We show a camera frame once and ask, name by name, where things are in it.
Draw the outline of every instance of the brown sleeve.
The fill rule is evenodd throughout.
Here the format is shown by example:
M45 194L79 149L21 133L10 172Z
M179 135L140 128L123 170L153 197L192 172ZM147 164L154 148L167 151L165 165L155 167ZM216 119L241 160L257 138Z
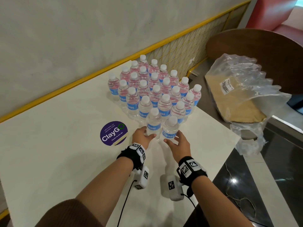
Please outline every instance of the brown sleeve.
M48 210L36 227L60 226L80 227L95 226L102 227L97 218L76 199L66 200Z

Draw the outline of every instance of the plastic water bottle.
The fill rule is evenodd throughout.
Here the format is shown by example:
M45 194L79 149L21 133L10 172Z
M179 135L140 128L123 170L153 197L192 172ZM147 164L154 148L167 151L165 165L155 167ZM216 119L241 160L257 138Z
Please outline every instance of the plastic water bottle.
M114 101L119 101L119 93L118 93L118 88L119 88L119 79L116 77L116 75L112 72L109 73L108 75L109 80L108 80L108 87L109 90L111 91L112 98Z
M199 100L201 99L201 89L202 89L202 86L200 84L196 84L194 86L194 88L189 90L189 92L194 94L195 106L198 104Z
M131 79L128 82L129 87L134 87L137 91L137 88L140 85L140 80L138 78L138 73L132 72L131 73Z
M146 55L140 55L139 68L144 66L146 70L149 68L149 63L146 60Z
M170 97L171 97L171 102L172 105L176 105L177 102L179 102L181 100L181 94L180 94L180 87L179 86L174 86L171 90L171 92L169 93Z
M145 66L140 67L140 72L139 72L139 80L149 80L149 73L146 71Z
M140 80L140 85L137 89L138 95L140 96L140 99L142 99L143 96L148 96L150 93L150 89L147 86L146 80Z
M119 98L120 98L120 106L123 111L126 111L127 104L126 104L126 95L128 93L128 85L126 80L120 80L120 86L118 88Z
M126 95L126 102L128 107L128 115L131 119L135 119L138 116L138 105L140 102L140 97L136 92L134 87L128 89L128 94Z
M162 135L166 139L174 139L179 130L178 119L176 116L170 116L163 123Z
M170 93L170 91L172 90L172 87L170 85L170 80L168 77L163 79L163 82L161 83L160 87L161 87L160 91L161 91L162 95Z
M140 72L140 68L139 68L139 65L138 65L138 61L132 61L131 62L131 68L129 69L129 72L132 73L132 72L137 72L139 73Z
M147 135L157 134L157 136L159 137L160 132L161 132L161 129L160 129L161 122L162 122L162 116L159 113L159 110L156 107L152 108L146 118Z
M162 95L162 99L158 102L158 109L163 119L166 119L170 115L172 103L169 94Z
M160 86L154 85L152 91L149 93L149 99L151 100L153 107L158 107L158 102L161 100L162 94L160 92Z
M177 74L178 74L177 70L172 70L171 74L169 75L169 80L172 87L178 85L179 83L179 78Z
M153 72L151 74L151 77L150 77L149 81L148 81L148 85L149 85L150 90L153 89L155 84L160 85L160 81L158 79L158 73Z
M140 122L144 123L146 121L146 117L152 108L152 103L149 100L149 97L143 96L142 100L139 103Z
M148 71L149 71L149 76L151 76L153 72L156 73L159 72L158 61L156 59L151 60L151 64L148 68Z
M184 122L186 122L189 114L191 114L191 110L194 108L195 103L194 103L194 94L191 92L188 92L187 95L182 99L182 101L185 104L185 117L184 117Z
M120 80L126 80L126 82L128 84L130 78L131 78L131 73L129 72L129 70L126 66L123 66L122 72L120 74Z
M158 74L159 81L162 83L163 79L168 76L169 76L169 73L167 72L167 66L165 64L161 64L159 74Z
M183 101L179 101L175 106L172 107L171 115L176 116L178 119L178 123L182 123L186 114L185 104Z
M180 83L178 83L178 86L180 87L181 98L184 98L189 91L188 78L186 76L182 77L182 80Z

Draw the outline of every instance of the white table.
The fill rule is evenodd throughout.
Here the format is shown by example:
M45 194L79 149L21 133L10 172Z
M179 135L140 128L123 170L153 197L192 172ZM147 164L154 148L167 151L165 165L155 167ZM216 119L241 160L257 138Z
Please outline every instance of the white table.
M117 76L120 71L112 69ZM14 227L34 226L49 208L74 198L130 144L138 123L109 100L107 81L104 73L0 124L0 177ZM129 132L116 146L100 139L111 121L123 122ZM180 130L213 180L239 137L199 108ZM187 198L168 198L165 177L177 175L177 164L166 144L153 140L145 165L149 184L132 189L120 226L183 226L194 208ZM132 178L107 226L117 225Z

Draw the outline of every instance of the white wall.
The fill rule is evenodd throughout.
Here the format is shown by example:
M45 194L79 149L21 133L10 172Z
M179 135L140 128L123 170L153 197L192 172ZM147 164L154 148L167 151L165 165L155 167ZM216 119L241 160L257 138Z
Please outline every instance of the white wall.
M246 0L0 0L0 116Z

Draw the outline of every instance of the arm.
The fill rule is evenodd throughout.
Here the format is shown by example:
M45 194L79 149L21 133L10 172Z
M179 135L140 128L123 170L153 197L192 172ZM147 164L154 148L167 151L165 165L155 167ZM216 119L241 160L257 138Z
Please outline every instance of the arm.
M175 140L178 141L178 145L168 139L165 139L164 142L169 145L174 159L179 163L182 158L191 156L190 144L180 131ZM253 227L252 223L208 177L197 177L193 180L191 188L210 227Z
M155 134L145 136L146 126L137 129L132 143L139 143L147 149ZM76 199L81 201L90 212L105 226L112 214L123 187L133 170L133 162L129 158L120 157L99 173L81 192Z

